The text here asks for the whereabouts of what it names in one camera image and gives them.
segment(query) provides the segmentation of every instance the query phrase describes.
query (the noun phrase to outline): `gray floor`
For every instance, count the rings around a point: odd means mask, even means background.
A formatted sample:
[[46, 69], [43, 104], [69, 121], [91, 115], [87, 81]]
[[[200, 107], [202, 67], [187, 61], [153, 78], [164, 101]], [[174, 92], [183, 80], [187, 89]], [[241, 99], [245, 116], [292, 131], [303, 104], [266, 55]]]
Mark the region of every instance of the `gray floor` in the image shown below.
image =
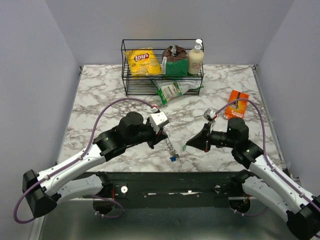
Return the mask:
[[[252, 204], [251, 212], [264, 208]], [[271, 210], [242, 217], [227, 208], [128, 209], [119, 219], [95, 216], [91, 200], [68, 201], [48, 214], [41, 240], [296, 240]]]

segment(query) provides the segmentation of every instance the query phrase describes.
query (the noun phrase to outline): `gray wall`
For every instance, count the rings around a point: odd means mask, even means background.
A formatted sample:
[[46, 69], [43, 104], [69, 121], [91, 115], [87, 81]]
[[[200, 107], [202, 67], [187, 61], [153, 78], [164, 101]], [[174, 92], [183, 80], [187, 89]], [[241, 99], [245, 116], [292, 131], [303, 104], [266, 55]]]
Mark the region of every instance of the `gray wall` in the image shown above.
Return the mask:
[[203, 38], [206, 63], [257, 64], [293, 0], [46, 2], [81, 64], [120, 64], [121, 40], [141, 38]]
[[320, 1], [295, 0], [265, 51], [258, 77], [284, 158], [320, 194]]
[[44, 0], [1, 1], [0, 32], [0, 239], [26, 240], [32, 223], [13, 220], [22, 175], [55, 163], [79, 67]]

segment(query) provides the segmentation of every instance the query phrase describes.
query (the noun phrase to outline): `lotion bottle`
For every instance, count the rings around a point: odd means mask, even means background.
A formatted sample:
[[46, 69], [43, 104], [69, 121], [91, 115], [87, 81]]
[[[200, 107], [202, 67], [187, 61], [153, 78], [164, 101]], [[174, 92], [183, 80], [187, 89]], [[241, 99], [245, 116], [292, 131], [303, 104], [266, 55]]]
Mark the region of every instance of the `lotion bottle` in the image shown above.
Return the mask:
[[201, 50], [202, 40], [195, 40], [196, 45], [191, 49], [188, 56], [188, 73], [195, 75], [198, 74], [202, 68], [205, 54]]

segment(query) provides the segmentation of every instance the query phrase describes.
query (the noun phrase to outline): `black wire shelf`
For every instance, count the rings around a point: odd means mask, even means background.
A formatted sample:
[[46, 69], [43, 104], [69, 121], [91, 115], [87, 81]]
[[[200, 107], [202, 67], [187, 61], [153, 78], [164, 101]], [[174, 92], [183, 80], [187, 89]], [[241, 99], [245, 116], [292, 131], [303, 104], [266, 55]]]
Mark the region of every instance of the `black wire shelf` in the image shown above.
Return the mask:
[[[149, 75], [149, 76], [133, 76], [130, 71], [130, 66], [126, 58], [125, 52], [132, 50], [139, 50], [141, 48], [153, 47], [153, 52], [156, 59], [162, 63], [163, 51], [172, 45], [178, 45], [185, 48], [187, 51], [194, 48], [196, 39], [123, 39], [121, 44], [121, 55], [122, 55], [122, 82], [126, 95], [157, 95], [157, 88], [151, 82], [151, 80], [159, 80], [164, 82], [172, 81], [200, 81], [201, 85], [204, 79], [204, 66], [202, 65], [201, 71], [197, 75], [188, 76], [172, 76], [163, 77], [160, 75]], [[199, 95], [199, 89], [190, 89], [185, 94]]]

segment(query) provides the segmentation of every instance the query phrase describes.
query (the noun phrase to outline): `marble surface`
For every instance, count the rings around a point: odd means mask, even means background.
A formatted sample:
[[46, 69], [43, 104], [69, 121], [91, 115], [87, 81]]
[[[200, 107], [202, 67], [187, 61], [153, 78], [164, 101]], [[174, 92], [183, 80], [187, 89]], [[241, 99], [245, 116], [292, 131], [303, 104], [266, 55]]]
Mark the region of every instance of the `marble surface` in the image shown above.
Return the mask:
[[[249, 94], [262, 110], [266, 121], [266, 150], [270, 158], [278, 165], [280, 161], [269, 123], [265, 115], [262, 100], [250, 66], [247, 65], [205, 65], [204, 88], [200, 95], [183, 95], [170, 100], [161, 110], [170, 119], [166, 131], [170, 131], [170, 140], [180, 158], [170, 161], [170, 154], [160, 142], [152, 150], [147, 143], [129, 148], [112, 160], [96, 166], [91, 171], [109, 172], [202, 172], [202, 171], [239, 171], [244, 167], [238, 164], [227, 148], [212, 147], [209, 153], [187, 147], [185, 142], [196, 135], [206, 122], [203, 113], [208, 108], [218, 110], [228, 102], [232, 90]], [[121, 79], [120, 65], [86, 65], [76, 93], [72, 113], [59, 157], [63, 162], [77, 154], [88, 144], [92, 127], [100, 111], [112, 101], [125, 97]], [[161, 106], [159, 96], [134, 96]], [[118, 125], [120, 119], [130, 111], [137, 111], [145, 118], [150, 108], [135, 101], [122, 101], [108, 109], [102, 116], [95, 137], [99, 133]], [[250, 104], [244, 115], [249, 126], [250, 139], [262, 147], [262, 129], [259, 115]], [[216, 131], [226, 131], [227, 120], [220, 114], [214, 126]]]

